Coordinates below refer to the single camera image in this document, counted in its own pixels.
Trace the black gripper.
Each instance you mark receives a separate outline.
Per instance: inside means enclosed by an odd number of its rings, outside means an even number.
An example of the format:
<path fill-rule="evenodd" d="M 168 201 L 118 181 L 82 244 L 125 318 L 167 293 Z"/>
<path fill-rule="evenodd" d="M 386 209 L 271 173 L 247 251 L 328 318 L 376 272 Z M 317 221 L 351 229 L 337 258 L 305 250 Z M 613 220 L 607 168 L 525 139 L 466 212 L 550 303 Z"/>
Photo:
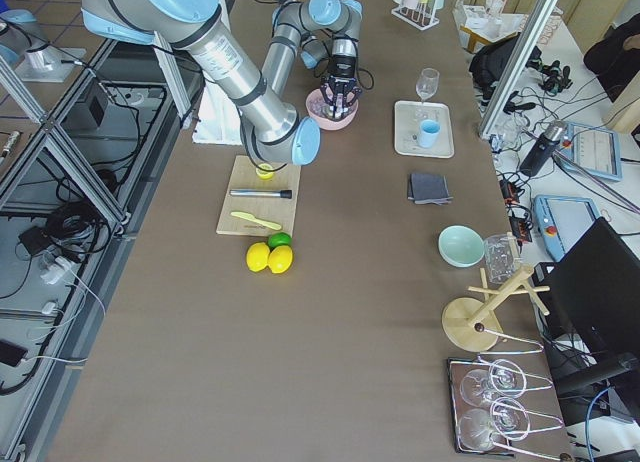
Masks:
<path fill-rule="evenodd" d="M 332 55 L 327 71 L 321 76 L 320 90 L 328 105 L 337 105 L 342 97 L 343 105 L 353 105 L 362 94 L 357 77 L 357 58 L 348 55 Z"/>

